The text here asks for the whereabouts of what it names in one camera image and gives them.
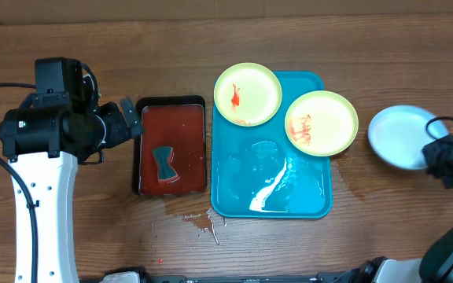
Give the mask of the green and pink sponge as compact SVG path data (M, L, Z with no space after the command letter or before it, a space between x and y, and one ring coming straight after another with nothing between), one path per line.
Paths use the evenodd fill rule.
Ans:
M179 174L174 169L174 148L168 145L158 146L152 150L153 159L157 165L157 181L160 184L173 183L179 180Z

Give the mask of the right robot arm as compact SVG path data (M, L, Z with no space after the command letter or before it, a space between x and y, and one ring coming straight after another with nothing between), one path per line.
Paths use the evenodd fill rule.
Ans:
M429 126L440 120L453 121L453 117L433 118L425 125L425 130L429 131ZM440 179L447 189L453 188L453 136L434 138L422 153L428 164L426 173ZM360 283L453 283L453 227L420 259L397 261L377 257L366 261L352 274L349 281Z

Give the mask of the light blue plate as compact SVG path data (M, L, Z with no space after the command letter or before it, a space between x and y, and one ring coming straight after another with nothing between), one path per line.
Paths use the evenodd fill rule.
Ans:
M403 170L427 168L422 148L448 135L446 126L435 116L414 105L395 105L380 111L368 127L371 148L387 164Z

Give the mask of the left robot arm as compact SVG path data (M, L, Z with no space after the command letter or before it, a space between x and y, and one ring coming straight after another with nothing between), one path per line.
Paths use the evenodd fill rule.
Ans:
M17 282L77 282L73 228L76 174L90 156L143 132L128 98L99 105L89 67L64 57L35 62L35 92L0 123L3 166L16 209Z

